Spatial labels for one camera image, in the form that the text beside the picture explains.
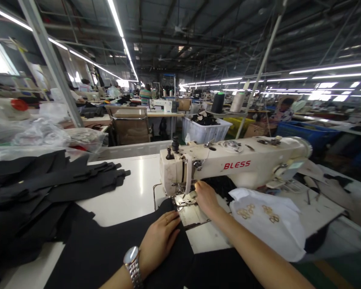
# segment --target thread spool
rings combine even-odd
[[[223,103],[225,102],[225,94],[223,92],[218,92],[214,96],[213,106],[211,107],[211,112],[222,113]]]
[[[233,103],[230,106],[231,112],[241,112],[243,102],[245,101],[245,93],[237,92],[234,96]]]

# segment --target white crate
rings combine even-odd
[[[219,118],[217,118],[217,123],[219,125],[203,126],[184,116],[182,119],[182,139],[185,141],[186,135],[189,133],[191,140],[198,144],[208,143],[212,139],[216,142],[224,140],[233,124]]]

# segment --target yellow crate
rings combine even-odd
[[[229,128],[229,131],[227,132],[231,136],[237,136],[237,131],[239,127],[241,126],[242,118],[224,118],[223,120],[226,120],[227,122],[231,122],[233,125]],[[250,118],[247,118],[245,123],[243,124],[242,132],[241,134],[244,134],[249,127],[249,124],[255,122],[255,120],[252,120]]]

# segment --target watch face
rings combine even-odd
[[[128,249],[127,253],[124,255],[123,262],[125,264],[132,263],[132,261],[134,261],[136,256],[138,255],[138,253],[139,253],[139,248],[137,246]]]

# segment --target metal watch band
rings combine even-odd
[[[130,265],[127,266],[128,272],[130,273],[132,285],[134,289],[143,288],[142,276],[140,275],[139,259],[137,258]]]

